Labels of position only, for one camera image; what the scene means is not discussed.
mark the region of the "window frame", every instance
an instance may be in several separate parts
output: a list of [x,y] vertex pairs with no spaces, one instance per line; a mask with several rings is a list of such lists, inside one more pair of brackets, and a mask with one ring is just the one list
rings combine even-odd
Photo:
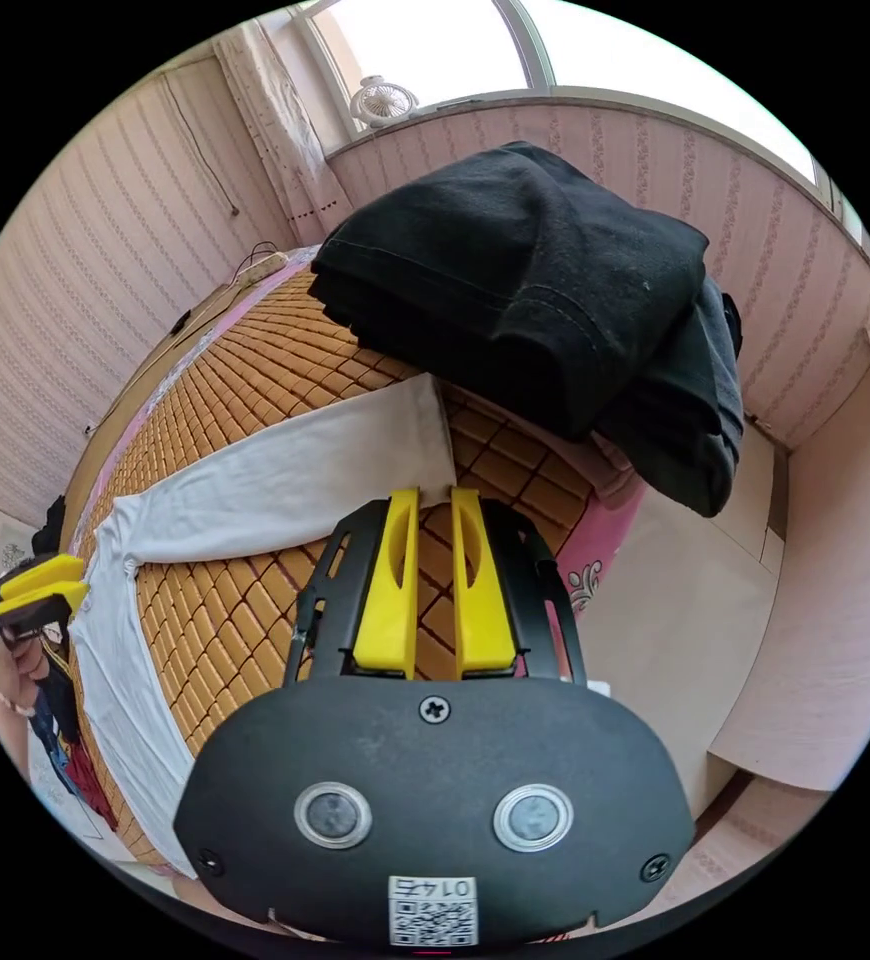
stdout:
[[[622,109],[629,107],[640,112],[648,112],[660,116],[668,115],[675,120],[690,123],[692,126],[705,132],[714,134],[719,139],[728,140],[740,146],[747,153],[754,155],[763,163],[780,172],[812,196],[838,221],[850,239],[852,239],[859,248],[862,248],[862,242],[855,238],[854,231],[847,223],[848,215],[842,202],[841,191],[832,182],[831,178],[814,157],[812,158],[812,163],[815,167],[816,182],[812,183],[802,173],[794,167],[791,167],[781,157],[776,156],[761,144],[750,140],[744,134],[726,127],[710,117],[696,114],[694,111],[683,109],[661,100],[644,97],[640,94],[630,94],[624,91],[604,90],[594,87],[572,87],[556,84],[555,72],[544,41],[531,15],[520,0],[492,0],[492,3],[498,10],[503,23],[508,29],[512,43],[522,63],[522,70],[525,74],[525,87],[515,90],[495,90],[487,93],[476,92],[471,96],[426,104],[418,108],[410,117],[407,117],[400,123],[394,123],[381,130],[371,130],[365,124],[352,117],[349,109],[350,99],[347,96],[344,80],[335,66],[331,51],[328,49],[318,28],[313,22],[313,17],[330,9],[339,2],[340,0],[315,0],[315,2],[310,3],[306,8],[301,10],[296,7],[288,8],[288,13],[291,17],[290,27],[296,30],[298,36],[311,54],[326,86],[331,90],[339,119],[348,134],[348,142],[340,145],[336,150],[331,151],[328,154],[329,158],[349,149],[353,144],[359,143],[362,140],[384,134],[389,130],[397,130],[402,123],[417,122],[425,117],[434,116],[445,110],[458,108],[466,104],[474,105],[491,103],[493,101],[513,101],[521,99],[532,100],[538,99],[539,97],[552,97],[575,101],[595,101]],[[864,224],[862,225],[862,233],[864,235]]]

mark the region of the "electrical wire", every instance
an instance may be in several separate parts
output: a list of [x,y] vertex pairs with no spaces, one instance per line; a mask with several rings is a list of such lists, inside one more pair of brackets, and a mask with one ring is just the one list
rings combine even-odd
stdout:
[[235,268],[235,273],[232,274],[232,280],[231,280],[231,283],[229,283],[229,287],[232,287],[235,285],[235,282],[238,280],[238,276],[242,272],[242,270],[246,270],[248,269],[248,267],[254,266],[255,255],[258,253],[259,247],[271,247],[272,253],[278,253],[278,247],[276,247],[271,240],[259,240],[258,243],[256,243],[255,246],[252,247],[252,252],[247,257],[245,257],[242,260],[242,262]]
[[225,189],[225,185],[219,179],[218,174],[212,168],[212,165],[205,158],[205,154],[202,153],[202,148],[198,145],[198,138],[195,136],[195,131],[192,129],[192,125],[188,122],[188,118],[182,112],[182,105],[178,102],[178,97],[175,96],[175,91],[172,89],[171,81],[168,79],[168,74],[163,73],[162,79],[165,82],[165,89],[168,90],[168,95],[172,98],[172,102],[175,104],[175,109],[178,112],[179,117],[182,120],[182,123],[185,124],[188,129],[188,135],[192,138],[192,146],[195,147],[195,152],[201,158],[203,164],[205,164],[205,169],[215,178],[215,182],[218,184],[218,189],[222,191],[225,199],[228,201],[229,207],[232,209],[232,216],[237,217],[241,211],[238,207],[235,206],[235,201],[229,196],[228,191]]

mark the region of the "white towel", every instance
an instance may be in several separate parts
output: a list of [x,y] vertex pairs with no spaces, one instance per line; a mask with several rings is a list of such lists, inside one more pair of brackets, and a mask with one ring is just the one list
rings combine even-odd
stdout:
[[70,633],[102,759],[176,869],[196,876],[172,828],[194,760],[142,633],[138,567],[298,546],[392,490],[418,487],[422,503],[434,505],[454,483],[438,387],[425,374],[268,427],[115,500],[95,532],[90,589]]

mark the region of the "human arm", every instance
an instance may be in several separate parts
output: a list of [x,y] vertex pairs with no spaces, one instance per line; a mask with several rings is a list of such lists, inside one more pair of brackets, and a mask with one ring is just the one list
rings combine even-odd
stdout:
[[11,646],[5,637],[0,637],[0,742],[26,781],[29,772],[25,714],[38,698],[38,681],[47,675],[48,661],[40,636]]

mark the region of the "window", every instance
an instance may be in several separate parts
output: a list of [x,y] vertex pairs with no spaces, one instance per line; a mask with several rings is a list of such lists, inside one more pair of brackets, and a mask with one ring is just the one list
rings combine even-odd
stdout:
[[559,86],[618,90],[674,104],[743,134],[815,183],[811,154],[757,100],[661,37],[563,0],[521,0]]
[[845,199],[845,194],[842,194],[842,226],[845,227],[855,242],[861,246],[865,235],[862,228],[862,218],[859,217],[855,212],[855,208]]
[[310,22],[347,97],[380,74],[421,106],[527,86],[492,0],[336,0]]
[[423,110],[502,92],[617,91],[734,130],[821,189],[808,150],[727,77],[660,37],[565,0],[312,0],[294,10],[339,103],[374,74],[407,87]]

